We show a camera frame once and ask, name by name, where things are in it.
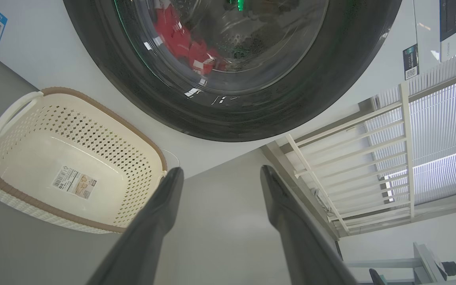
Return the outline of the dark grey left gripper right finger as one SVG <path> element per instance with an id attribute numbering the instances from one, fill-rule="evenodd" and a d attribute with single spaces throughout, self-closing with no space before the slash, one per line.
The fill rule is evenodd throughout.
<path id="1" fill-rule="evenodd" d="M 299 205 L 276 171 L 260 169 L 268 219 L 280 233 L 293 285 L 355 285 L 340 256 Z"/>

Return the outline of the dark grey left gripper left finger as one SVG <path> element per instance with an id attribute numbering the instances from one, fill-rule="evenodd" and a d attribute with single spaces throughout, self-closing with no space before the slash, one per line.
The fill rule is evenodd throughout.
<path id="1" fill-rule="evenodd" d="M 152 285 L 166 234 L 175 224 L 184 172 L 171 169 L 87 282 Z"/>

